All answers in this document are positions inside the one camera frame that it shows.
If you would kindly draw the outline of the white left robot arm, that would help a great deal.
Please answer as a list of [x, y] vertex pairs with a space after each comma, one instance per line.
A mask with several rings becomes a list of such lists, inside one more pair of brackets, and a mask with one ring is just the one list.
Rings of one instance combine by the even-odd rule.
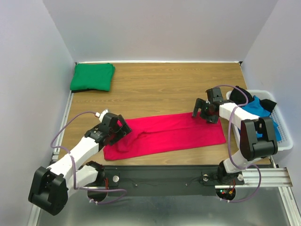
[[68, 199], [78, 190], [98, 193], [127, 194], [125, 189], [97, 189], [95, 186], [104, 182], [104, 167], [96, 162], [85, 161], [107, 145], [113, 145], [131, 133], [131, 128], [122, 115], [104, 110], [94, 113], [99, 123], [89, 129], [78, 144], [67, 154], [49, 165], [39, 167], [32, 179], [28, 201], [49, 214], [57, 215], [66, 205]]

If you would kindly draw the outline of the pink red t shirt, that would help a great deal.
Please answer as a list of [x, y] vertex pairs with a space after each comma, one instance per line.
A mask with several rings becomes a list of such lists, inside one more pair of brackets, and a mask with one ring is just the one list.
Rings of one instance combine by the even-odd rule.
[[103, 149], [105, 160], [116, 161], [226, 143], [220, 122], [208, 123], [191, 113], [127, 119], [126, 123], [132, 131]]

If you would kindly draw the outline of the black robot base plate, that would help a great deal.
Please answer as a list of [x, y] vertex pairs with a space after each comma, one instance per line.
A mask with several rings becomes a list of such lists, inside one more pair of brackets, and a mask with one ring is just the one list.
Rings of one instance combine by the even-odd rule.
[[223, 173], [217, 165], [103, 166], [88, 186], [125, 189], [128, 196], [214, 196], [219, 186], [243, 185], [239, 175]]

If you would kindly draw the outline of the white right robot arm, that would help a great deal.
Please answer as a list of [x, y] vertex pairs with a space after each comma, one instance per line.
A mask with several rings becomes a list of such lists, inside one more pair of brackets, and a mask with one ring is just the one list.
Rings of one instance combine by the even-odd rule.
[[247, 91], [234, 86], [232, 97], [225, 99], [220, 86], [206, 91], [207, 99], [197, 98], [192, 116], [200, 116], [206, 122], [216, 124], [220, 118], [240, 130], [239, 150], [220, 162], [216, 178], [226, 184], [239, 172], [248, 168], [260, 158], [270, 157], [278, 152], [274, 122], [269, 116], [251, 113], [245, 107], [254, 102]]

